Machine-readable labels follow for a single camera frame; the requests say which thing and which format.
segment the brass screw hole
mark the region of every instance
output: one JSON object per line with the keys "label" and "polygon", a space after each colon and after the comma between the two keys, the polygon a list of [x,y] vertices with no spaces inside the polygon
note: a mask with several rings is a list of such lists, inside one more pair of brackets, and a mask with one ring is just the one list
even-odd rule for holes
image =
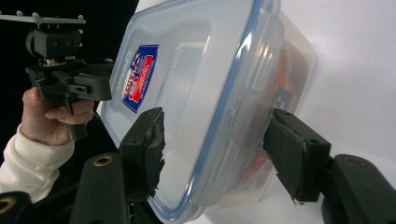
{"label": "brass screw hole", "polygon": [[100,167],[100,166],[109,165],[111,162],[113,162],[113,157],[112,156],[103,156],[103,157],[100,157],[100,158],[96,159],[93,162],[93,165]]}
{"label": "brass screw hole", "polygon": [[359,159],[359,158],[354,158],[354,157],[345,157],[344,158],[345,161],[347,161],[348,163],[355,165],[355,166],[359,166],[359,167],[364,167],[366,166],[366,163]]}
{"label": "brass screw hole", "polygon": [[4,214],[17,202],[14,197],[6,197],[0,199],[0,214]]}

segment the white backdrop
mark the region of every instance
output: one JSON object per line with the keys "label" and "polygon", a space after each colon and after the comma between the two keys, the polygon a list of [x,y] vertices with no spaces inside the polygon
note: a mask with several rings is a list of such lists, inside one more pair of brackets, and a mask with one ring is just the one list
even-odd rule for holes
{"label": "white backdrop", "polygon": [[[140,0],[137,10],[163,0]],[[396,188],[396,1],[282,1],[318,60],[296,115],[346,153],[371,161]],[[259,203],[194,224],[323,223],[320,203],[295,205],[273,176]]]}

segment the human hand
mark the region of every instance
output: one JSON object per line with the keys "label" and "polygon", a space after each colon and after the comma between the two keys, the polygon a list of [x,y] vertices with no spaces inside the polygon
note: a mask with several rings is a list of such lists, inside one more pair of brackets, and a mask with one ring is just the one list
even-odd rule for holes
{"label": "human hand", "polygon": [[21,133],[48,146],[60,146],[70,141],[66,124],[87,123],[93,117],[93,101],[82,99],[73,103],[74,115],[56,101],[43,101],[37,87],[23,95]]}

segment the black background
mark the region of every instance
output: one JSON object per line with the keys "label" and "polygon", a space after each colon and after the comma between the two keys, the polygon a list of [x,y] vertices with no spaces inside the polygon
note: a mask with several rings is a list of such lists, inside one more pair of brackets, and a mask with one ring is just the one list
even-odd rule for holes
{"label": "black background", "polygon": [[[16,15],[18,10],[25,16],[31,16],[33,12],[44,17],[72,19],[82,15],[87,24],[80,27],[84,34],[78,57],[116,59],[125,28],[134,15],[137,3],[137,0],[0,0],[0,10],[3,15]],[[0,21],[0,148],[5,148],[21,123],[21,98],[31,88],[25,67],[37,63],[27,51],[25,40],[35,28],[33,23]]]}

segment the finger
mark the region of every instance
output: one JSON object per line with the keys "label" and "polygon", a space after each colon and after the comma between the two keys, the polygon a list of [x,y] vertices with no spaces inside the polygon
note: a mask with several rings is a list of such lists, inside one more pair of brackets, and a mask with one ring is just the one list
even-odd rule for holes
{"label": "finger", "polygon": [[91,109],[80,115],[75,115],[72,117],[62,118],[58,120],[65,124],[82,124],[82,123],[88,123],[88,121],[90,121],[92,118],[93,118],[93,110]]}
{"label": "finger", "polygon": [[93,109],[94,103],[92,100],[83,99],[78,102],[73,103],[73,112],[70,114],[65,106],[48,110],[46,117],[48,119],[67,119],[72,118],[77,115],[81,115]]}
{"label": "finger", "polygon": [[26,91],[22,97],[23,114],[27,117],[37,117],[45,114],[47,108],[41,100],[40,92],[37,87]]}

